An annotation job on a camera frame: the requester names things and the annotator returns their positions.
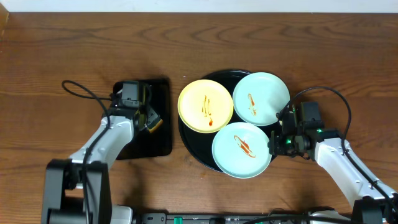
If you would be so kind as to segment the green and yellow sponge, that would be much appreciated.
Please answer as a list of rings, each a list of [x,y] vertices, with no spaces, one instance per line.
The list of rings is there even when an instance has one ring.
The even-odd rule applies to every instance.
[[[153,121],[147,121],[146,123],[146,130],[149,133],[153,133],[156,129],[158,129],[163,123],[163,120],[161,118],[156,118]]]

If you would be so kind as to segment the light blue plate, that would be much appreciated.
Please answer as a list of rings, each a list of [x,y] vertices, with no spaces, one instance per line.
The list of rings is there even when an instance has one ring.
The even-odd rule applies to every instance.
[[[268,126],[290,100],[286,84],[277,76],[256,72],[242,78],[233,91],[234,110],[245,122]]]
[[[215,135],[211,152],[216,165],[227,175],[249,179],[263,173],[271,163],[269,138],[257,126],[231,123]]]

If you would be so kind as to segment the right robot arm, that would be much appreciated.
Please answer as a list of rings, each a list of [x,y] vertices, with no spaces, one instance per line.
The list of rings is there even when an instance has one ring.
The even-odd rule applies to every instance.
[[[397,192],[366,167],[343,133],[325,127],[318,103],[301,103],[276,116],[280,130],[271,132],[271,155],[300,156],[324,168],[352,206],[352,222],[397,223]]]

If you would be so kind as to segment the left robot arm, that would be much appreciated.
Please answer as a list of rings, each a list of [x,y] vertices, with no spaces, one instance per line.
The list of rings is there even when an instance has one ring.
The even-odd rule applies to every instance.
[[[139,131],[160,121],[150,101],[146,95],[115,94],[85,145],[68,159],[47,164],[42,223],[133,222],[131,207],[111,201],[109,168]]]

